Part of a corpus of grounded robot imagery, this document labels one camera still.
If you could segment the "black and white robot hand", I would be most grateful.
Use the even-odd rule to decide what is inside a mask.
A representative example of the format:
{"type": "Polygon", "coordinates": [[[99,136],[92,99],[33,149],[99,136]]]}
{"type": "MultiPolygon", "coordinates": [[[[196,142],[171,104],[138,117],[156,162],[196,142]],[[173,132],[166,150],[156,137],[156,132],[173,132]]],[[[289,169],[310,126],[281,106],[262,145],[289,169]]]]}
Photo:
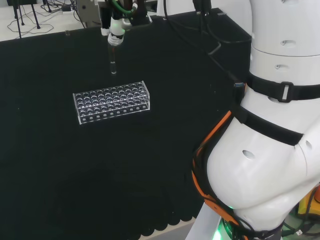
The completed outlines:
{"type": "Polygon", "coordinates": [[[98,0],[101,34],[109,45],[120,46],[125,33],[152,23],[144,0],[98,0]]]}

